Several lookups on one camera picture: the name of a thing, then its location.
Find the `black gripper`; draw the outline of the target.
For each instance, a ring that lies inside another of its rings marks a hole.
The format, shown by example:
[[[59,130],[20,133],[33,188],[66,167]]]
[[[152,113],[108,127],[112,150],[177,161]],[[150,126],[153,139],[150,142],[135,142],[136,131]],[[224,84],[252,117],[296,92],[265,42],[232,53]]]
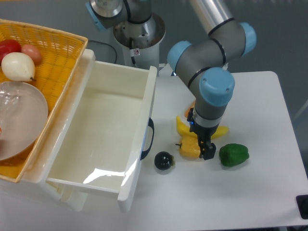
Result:
[[[197,114],[194,108],[191,108],[187,121],[190,125],[190,132],[194,132],[198,137],[200,148],[199,158],[204,160],[213,159],[216,152],[216,146],[211,142],[211,136],[218,128],[217,119],[205,119]]]

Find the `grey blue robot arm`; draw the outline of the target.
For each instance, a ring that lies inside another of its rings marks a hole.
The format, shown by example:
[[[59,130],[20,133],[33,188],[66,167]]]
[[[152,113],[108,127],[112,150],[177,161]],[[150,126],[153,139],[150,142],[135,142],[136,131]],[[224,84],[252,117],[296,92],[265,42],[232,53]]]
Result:
[[[235,21],[221,0],[193,0],[191,6],[208,39],[199,45],[176,43],[168,52],[167,62],[195,97],[188,112],[190,131],[197,135],[200,158],[208,160],[216,152],[211,136],[235,85],[233,76],[223,66],[253,50],[257,37],[248,23]],[[86,9],[98,30],[113,29],[127,66],[158,67],[159,44],[166,29],[163,20],[153,13],[149,0],[90,0]]]

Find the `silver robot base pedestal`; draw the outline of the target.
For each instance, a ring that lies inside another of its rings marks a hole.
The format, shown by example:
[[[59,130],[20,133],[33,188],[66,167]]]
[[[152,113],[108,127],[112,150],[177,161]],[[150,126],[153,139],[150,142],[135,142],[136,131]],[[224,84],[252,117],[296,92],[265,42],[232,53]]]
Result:
[[[113,28],[113,33],[121,46],[126,66],[140,69],[154,66],[160,70],[160,43],[165,37],[166,27],[159,15],[153,13],[142,24],[122,22]]]

